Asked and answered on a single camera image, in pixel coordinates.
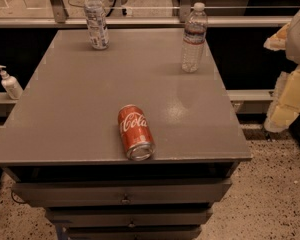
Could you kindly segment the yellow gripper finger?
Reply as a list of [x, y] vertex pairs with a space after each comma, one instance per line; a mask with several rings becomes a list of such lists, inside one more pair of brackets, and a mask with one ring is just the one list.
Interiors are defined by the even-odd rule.
[[281, 27], [275, 34], [267, 38], [264, 47], [272, 51], [279, 51], [286, 49], [287, 31], [290, 24], [287, 23]]
[[279, 133], [300, 115], [300, 65], [291, 73], [281, 72], [273, 92], [273, 101], [267, 111], [264, 128]]

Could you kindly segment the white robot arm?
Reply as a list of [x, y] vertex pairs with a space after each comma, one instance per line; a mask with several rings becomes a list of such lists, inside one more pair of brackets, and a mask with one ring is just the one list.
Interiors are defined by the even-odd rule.
[[284, 50], [286, 58], [297, 64], [291, 73], [280, 73], [267, 111], [264, 128], [278, 133], [288, 129], [300, 115], [300, 10], [289, 23], [266, 39], [264, 47], [272, 51]]

